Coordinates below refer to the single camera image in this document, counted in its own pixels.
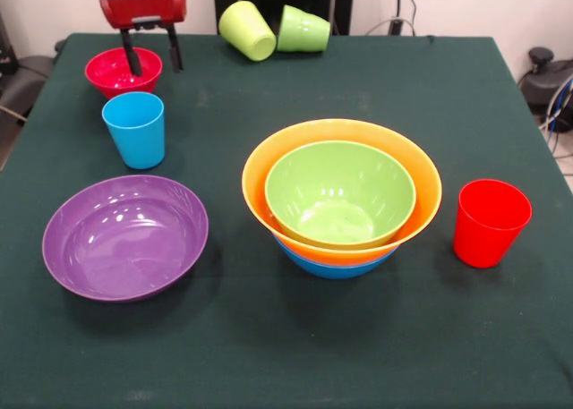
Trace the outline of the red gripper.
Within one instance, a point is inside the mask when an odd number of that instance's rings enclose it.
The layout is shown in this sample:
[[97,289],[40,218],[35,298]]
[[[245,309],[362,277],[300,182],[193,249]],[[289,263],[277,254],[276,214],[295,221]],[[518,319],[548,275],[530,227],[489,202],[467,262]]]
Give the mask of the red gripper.
[[186,0],[99,0],[107,22],[120,30],[124,52],[131,73],[141,76],[139,57],[134,50],[129,29],[144,25],[166,25],[169,40],[169,55],[174,72],[183,70],[178,37],[173,23],[184,20]]

